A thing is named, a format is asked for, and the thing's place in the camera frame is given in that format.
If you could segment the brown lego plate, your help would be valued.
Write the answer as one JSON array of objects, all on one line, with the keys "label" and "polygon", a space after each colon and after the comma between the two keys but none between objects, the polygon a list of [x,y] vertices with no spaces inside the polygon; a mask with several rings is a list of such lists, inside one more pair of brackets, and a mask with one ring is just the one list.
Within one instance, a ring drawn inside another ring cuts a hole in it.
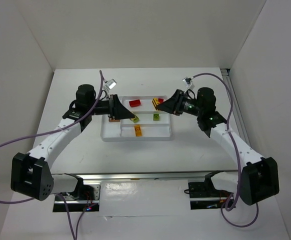
[{"label": "brown lego plate", "polygon": [[114,119],[114,118],[109,117],[109,118],[108,118],[108,121],[109,121],[110,123],[118,123],[118,122],[120,122],[121,120],[120,120],[120,119]]}]

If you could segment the yellow orange lego stack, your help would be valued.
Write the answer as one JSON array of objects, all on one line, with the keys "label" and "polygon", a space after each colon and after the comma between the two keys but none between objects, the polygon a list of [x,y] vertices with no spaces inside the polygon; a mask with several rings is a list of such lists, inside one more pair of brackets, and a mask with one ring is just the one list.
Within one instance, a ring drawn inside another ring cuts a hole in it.
[{"label": "yellow orange lego stack", "polygon": [[151,102],[152,102],[152,105],[154,106],[155,110],[158,111],[159,110],[158,105],[161,104],[159,99],[154,97]]}]

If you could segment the green lego piece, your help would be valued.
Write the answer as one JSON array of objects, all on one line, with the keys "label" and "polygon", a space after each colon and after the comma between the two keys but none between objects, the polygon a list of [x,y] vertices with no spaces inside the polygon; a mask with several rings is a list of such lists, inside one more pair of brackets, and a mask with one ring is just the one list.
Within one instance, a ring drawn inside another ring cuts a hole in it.
[{"label": "green lego piece", "polygon": [[137,115],[134,115],[133,118],[130,119],[134,124],[138,123],[140,121],[139,117]]},{"label": "green lego piece", "polygon": [[158,113],[153,114],[153,121],[159,121],[160,120],[160,115]]}]

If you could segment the orange round lego piece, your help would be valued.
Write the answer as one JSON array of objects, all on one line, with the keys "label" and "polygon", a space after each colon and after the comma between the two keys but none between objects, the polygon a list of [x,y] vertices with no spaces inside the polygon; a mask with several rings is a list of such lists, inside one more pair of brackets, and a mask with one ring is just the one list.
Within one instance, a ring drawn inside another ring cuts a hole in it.
[{"label": "orange round lego piece", "polygon": [[135,132],[135,136],[136,137],[141,137],[143,134],[142,134],[142,129],[141,129],[141,126],[140,125],[135,125],[134,126],[134,132]]}]

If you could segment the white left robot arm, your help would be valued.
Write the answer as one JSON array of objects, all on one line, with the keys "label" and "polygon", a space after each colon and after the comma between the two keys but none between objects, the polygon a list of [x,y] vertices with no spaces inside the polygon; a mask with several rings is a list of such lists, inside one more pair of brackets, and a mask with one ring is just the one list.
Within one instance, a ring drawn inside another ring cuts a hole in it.
[{"label": "white left robot arm", "polygon": [[59,193],[68,193],[78,199],[87,190],[84,180],[72,173],[52,174],[51,168],[69,143],[85,130],[94,115],[107,115],[112,120],[134,117],[116,94],[99,100],[92,85],[80,85],[75,100],[53,133],[27,153],[17,153],[13,157],[11,189],[39,201]]}]

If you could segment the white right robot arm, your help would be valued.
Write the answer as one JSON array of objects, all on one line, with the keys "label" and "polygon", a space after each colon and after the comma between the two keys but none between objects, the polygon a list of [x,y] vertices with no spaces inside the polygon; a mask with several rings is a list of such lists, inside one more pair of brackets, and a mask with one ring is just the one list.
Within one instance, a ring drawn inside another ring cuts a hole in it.
[{"label": "white right robot arm", "polygon": [[253,150],[232,130],[229,121],[217,112],[216,97],[211,88],[200,88],[195,99],[188,98],[178,89],[156,108],[176,116],[183,113],[195,116],[200,130],[237,164],[237,175],[224,171],[206,175],[204,183],[208,189],[236,194],[248,206],[279,193],[277,162]]}]

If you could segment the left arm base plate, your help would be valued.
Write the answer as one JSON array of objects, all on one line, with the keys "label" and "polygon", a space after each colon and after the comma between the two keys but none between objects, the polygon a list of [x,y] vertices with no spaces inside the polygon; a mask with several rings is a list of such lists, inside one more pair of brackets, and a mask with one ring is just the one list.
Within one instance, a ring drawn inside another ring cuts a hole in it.
[{"label": "left arm base plate", "polygon": [[61,180],[56,181],[53,186],[53,193],[56,194],[53,201],[53,212],[61,213],[66,207],[71,213],[98,212],[100,210],[101,196],[100,180]]}]

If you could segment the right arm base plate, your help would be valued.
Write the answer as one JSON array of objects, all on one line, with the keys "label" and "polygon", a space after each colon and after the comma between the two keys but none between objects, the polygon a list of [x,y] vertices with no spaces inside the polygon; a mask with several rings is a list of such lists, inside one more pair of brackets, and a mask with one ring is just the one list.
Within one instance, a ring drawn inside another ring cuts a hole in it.
[{"label": "right arm base plate", "polygon": [[231,194],[208,187],[204,182],[189,182],[183,192],[189,196],[191,210],[220,209]]}]

